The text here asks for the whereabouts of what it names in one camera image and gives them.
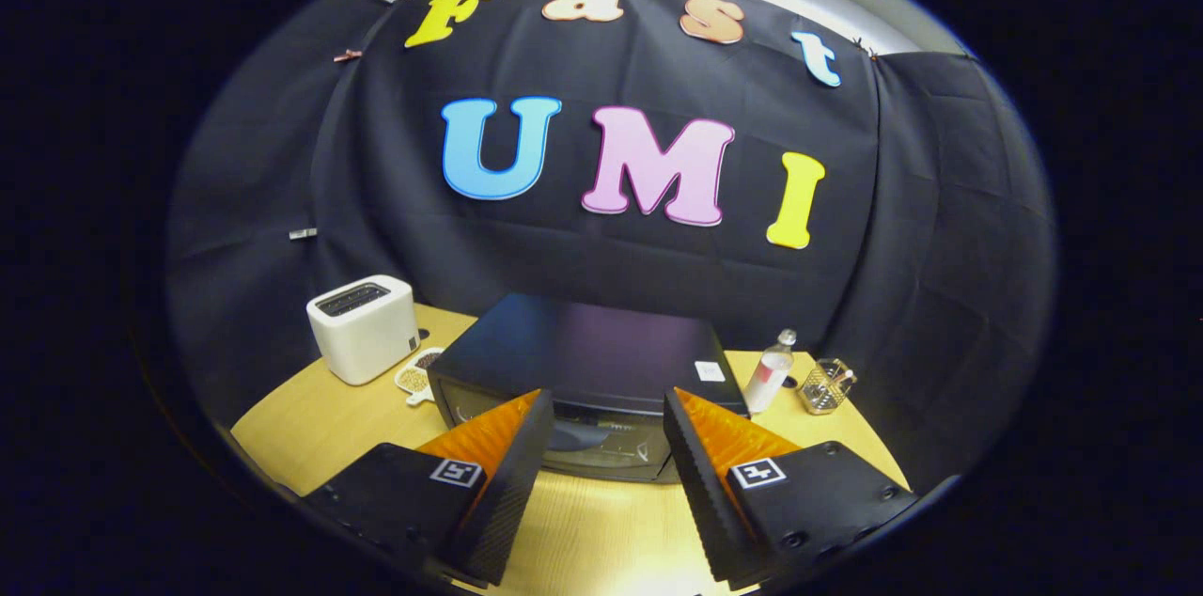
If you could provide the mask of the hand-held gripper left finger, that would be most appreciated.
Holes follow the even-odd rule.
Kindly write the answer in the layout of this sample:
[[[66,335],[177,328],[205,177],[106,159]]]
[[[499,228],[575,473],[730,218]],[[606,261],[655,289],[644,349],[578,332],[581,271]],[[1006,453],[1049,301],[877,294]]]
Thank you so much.
[[[380,443],[306,506],[395,570],[499,585],[553,417],[553,399],[537,389],[425,445]]]

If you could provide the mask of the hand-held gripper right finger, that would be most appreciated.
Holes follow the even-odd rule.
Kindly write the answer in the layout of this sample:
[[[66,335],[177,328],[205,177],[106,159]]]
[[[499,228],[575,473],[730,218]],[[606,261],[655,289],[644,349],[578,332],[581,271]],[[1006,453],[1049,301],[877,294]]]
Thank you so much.
[[[664,432],[711,574],[735,590],[824,574],[919,502],[838,441],[795,445],[680,386]]]

